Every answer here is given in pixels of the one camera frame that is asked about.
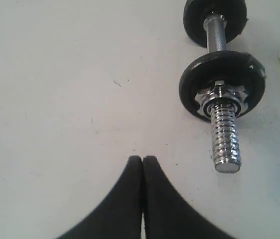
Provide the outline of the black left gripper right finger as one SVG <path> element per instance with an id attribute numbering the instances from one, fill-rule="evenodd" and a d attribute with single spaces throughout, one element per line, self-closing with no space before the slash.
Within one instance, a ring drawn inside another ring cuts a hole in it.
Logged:
<path id="1" fill-rule="evenodd" d="M 143 213 L 148 239 L 231 239 L 171 184 L 154 156 L 143 159 Z"/>

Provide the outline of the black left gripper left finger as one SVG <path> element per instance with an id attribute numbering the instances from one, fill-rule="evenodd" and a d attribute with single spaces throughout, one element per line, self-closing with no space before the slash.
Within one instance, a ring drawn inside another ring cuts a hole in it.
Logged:
<path id="1" fill-rule="evenodd" d="M 132 155 L 100 204 L 62 239 L 139 239 L 143 209 L 143 163 Z"/>

